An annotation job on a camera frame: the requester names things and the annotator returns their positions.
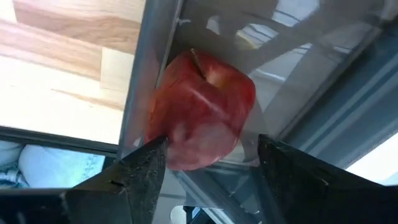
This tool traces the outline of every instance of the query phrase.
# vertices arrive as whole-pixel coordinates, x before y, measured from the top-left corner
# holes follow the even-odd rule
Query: transparent plastic
[[[165,223],[177,205],[208,208],[217,223],[263,222],[255,185],[258,134],[283,138],[380,34],[380,21],[395,15],[393,1],[378,0],[148,0],[120,155],[142,144],[150,94],[167,62],[183,50],[208,52],[256,86],[254,108],[234,151],[204,169],[167,170],[153,223]],[[156,35],[160,24],[168,32]]]

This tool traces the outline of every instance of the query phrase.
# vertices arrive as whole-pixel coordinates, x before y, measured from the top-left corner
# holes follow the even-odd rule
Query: glass panel
[[[398,184],[398,134],[347,168],[348,172],[383,185]]]
[[[0,189],[71,188],[101,172],[105,156],[0,141]]]
[[[0,3],[0,126],[117,144],[145,0]]]
[[[394,22],[386,26],[283,138],[284,142],[342,169],[347,169],[373,149],[370,157],[364,157],[358,164],[373,161],[375,157],[372,155],[381,158],[382,154],[377,151],[381,148],[384,151],[386,148],[382,143],[391,142],[388,139],[398,130],[396,31]],[[370,179],[380,182],[381,179],[374,179],[375,170]],[[365,170],[357,171],[354,173],[364,177],[371,174]]]
[[[137,56],[142,61],[134,67],[120,156],[143,142],[142,121],[150,94],[161,82],[164,58],[170,62],[190,48],[206,51],[249,76],[257,102],[231,154],[202,169],[166,170],[153,223],[169,220],[177,205],[205,207],[211,218],[223,223],[261,223],[257,135],[283,136],[380,34],[380,21],[396,13],[377,0],[295,1],[293,6],[284,1],[188,0],[169,53],[165,39],[173,35],[153,36],[159,34],[153,21],[160,16],[170,19],[175,11],[169,9],[175,5],[158,3],[146,12],[148,21],[144,16],[144,22],[153,26],[140,38],[143,45]],[[158,6],[167,6],[168,13],[158,14]]]

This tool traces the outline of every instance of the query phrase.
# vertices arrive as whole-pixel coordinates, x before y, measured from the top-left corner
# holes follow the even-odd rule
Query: metal frame
[[[24,144],[37,144],[41,146],[68,149],[78,152],[100,154],[116,157],[118,146],[105,142],[90,141],[87,139],[71,138],[56,134],[40,133],[16,128],[0,126],[0,139],[4,141],[19,142]]]
[[[183,0],[147,0],[123,114],[118,159],[142,145],[143,120],[167,63]]]
[[[297,123],[305,116],[305,114],[311,109],[311,107],[325,94],[325,92],[334,84],[341,74],[353,63],[353,61],[368,47],[372,41],[374,41],[381,31],[379,29],[372,29],[369,31],[369,35],[354,49],[352,52],[346,56],[343,62],[341,62],[333,71],[333,73],[321,84],[321,86],[314,92],[314,94],[307,101],[302,102],[302,107],[299,109],[298,113],[293,116],[291,120],[287,122],[283,129],[281,129],[275,137],[277,139],[283,139],[288,135],[291,130],[297,125]],[[300,75],[305,71],[301,66],[297,66],[292,75]]]
[[[396,132],[398,28],[391,25],[283,138],[286,143],[345,169]]]

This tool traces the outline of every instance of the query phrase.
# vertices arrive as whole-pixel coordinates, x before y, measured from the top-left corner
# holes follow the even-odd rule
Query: metal bar
[[[345,168],[373,149],[375,142],[382,142],[383,135],[387,136],[396,125],[391,103],[397,91],[391,86],[396,84],[398,57],[392,47],[396,39],[383,31],[283,141]]]
[[[370,43],[378,37],[380,34],[379,30],[373,29],[368,32],[366,37],[359,43],[357,47],[355,47],[352,52],[342,61],[339,65],[337,65],[333,71],[328,74],[328,76],[322,81],[322,83],[314,90],[313,94],[309,98],[304,98],[301,101],[301,104],[298,104],[296,110],[289,109],[294,111],[293,115],[289,118],[285,118],[286,122],[279,127],[278,130],[275,131],[273,136],[276,139],[283,139],[289,135],[292,131],[294,126],[304,117],[304,115],[310,110],[310,108],[315,104],[317,100],[327,91],[329,87],[332,86],[334,82],[337,81],[338,77],[353,63],[353,61],[365,50]],[[301,61],[296,65],[295,69],[290,74],[290,82],[296,82],[297,80],[303,80],[304,76],[307,76],[308,70],[306,69],[306,63],[312,62],[311,55],[308,53],[302,58]],[[279,90],[279,94],[287,94],[289,92],[288,87],[289,84],[286,85],[287,88],[283,88]],[[280,99],[273,99],[272,103],[280,100]]]
[[[118,146],[105,142],[0,126],[0,140],[116,157]]]
[[[123,114],[118,158],[142,144],[149,97],[165,67],[182,0],[147,0]]]
[[[246,213],[239,203],[229,196],[208,174],[202,170],[174,172],[181,184],[198,204],[203,204],[223,223],[257,223],[254,217]]]

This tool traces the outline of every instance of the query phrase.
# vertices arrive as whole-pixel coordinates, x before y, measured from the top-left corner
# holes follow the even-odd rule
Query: apple
[[[169,169],[206,167],[234,149],[255,99],[253,81],[236,68],[204,52],[183,52],[150,99],[145,142],[169,137]]]

